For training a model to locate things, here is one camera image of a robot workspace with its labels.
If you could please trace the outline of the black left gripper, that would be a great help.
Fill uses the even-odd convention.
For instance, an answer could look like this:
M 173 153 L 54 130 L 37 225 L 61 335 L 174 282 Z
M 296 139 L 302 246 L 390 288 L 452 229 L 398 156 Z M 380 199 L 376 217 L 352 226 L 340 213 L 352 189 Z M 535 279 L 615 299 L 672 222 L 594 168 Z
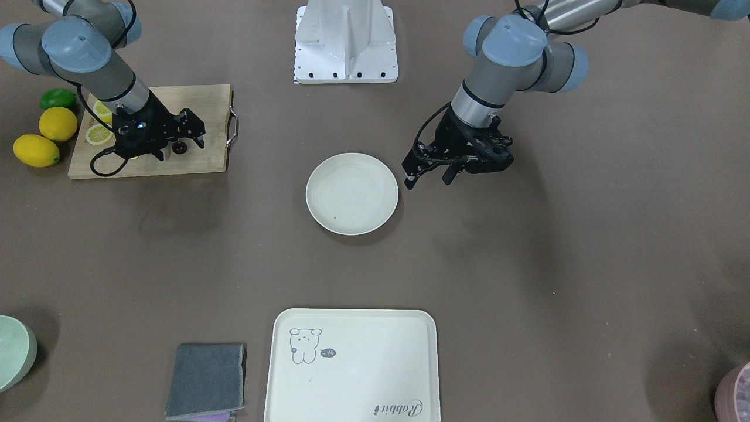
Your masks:
M 414 154 L 407 154 L 402 161 L 405 187 L 412 190 L 421 176 L 437 167 L 436 162 L 450 165 L 442 174 L 445 185 L 452 184 L 460 171 L 480 174 L 506 170 L 514 163 L 509 151 L 513 139 L 499 131 L 501 122 L 498 115 L 491 115 L 488 127 L 476 128 L 463 122 L 452 107 L 448 107 L 435 131 L 431 161 Z

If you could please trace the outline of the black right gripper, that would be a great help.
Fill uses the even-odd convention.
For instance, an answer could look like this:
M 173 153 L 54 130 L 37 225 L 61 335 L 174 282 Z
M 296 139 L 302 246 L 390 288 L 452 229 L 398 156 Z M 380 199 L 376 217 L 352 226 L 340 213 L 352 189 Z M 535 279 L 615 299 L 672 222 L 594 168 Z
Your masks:
M 204 149 L 206 126 L 190 108 L 184 108 L 175 116 L 154 93 L 139 110 L 128 113 L 118 105 L 112 115 L 115 134 L 114 153 L 123 159 L 151 154 L 157 160 L 165 160 L 164 148 L 178 139 L 192 139 Z

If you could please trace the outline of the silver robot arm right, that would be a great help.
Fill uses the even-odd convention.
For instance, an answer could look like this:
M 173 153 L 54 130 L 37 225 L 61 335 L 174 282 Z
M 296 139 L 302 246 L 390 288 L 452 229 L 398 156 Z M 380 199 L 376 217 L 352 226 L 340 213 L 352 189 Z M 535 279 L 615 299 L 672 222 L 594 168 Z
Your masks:
M 54 17 L 44 24 L 2 28 L 2 58 L 29 74 L 57 77 L 88 89 L 112 112 L 115 144 L 105 154 L 123 159 L 150 154 L 164 160 L 172 142 L 204 147 L 204 122 L 192 110 L 178 114 L 137 77 L 117 50 L 137 40 L 141 24 L 131 3 L 37 1 Z

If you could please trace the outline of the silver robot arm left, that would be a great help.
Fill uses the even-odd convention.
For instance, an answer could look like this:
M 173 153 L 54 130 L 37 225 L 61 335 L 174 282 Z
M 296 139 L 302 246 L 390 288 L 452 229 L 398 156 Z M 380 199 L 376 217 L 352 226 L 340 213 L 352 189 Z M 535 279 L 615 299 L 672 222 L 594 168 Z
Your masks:
M 586 32 L 603 16 L 636 1 L 515 2 L 501 16 L 478 16 L 466 27 L 463 47 L 474 65 L 461 87 L 434 117 L 440 121 L 433 142 L 416 135 L 402 168 L 404 185 L 414 188 L 428 172 L 445 167 L 442 181 L 450 185 L 458 174 L 496 173 L 514 162 L 513 139 L 499 131 L 501 116 L 514 93 L 567 93 L 588 74 L 585 51 L 560 36 Z

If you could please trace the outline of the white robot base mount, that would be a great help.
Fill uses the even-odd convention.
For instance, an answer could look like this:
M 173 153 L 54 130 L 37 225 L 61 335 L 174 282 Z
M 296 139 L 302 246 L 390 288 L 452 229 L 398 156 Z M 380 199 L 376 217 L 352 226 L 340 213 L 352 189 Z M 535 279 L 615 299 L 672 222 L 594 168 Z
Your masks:
M 397 81 L 396 26 L 380 1 L 309 1 L 296 10 L 293 81 Z

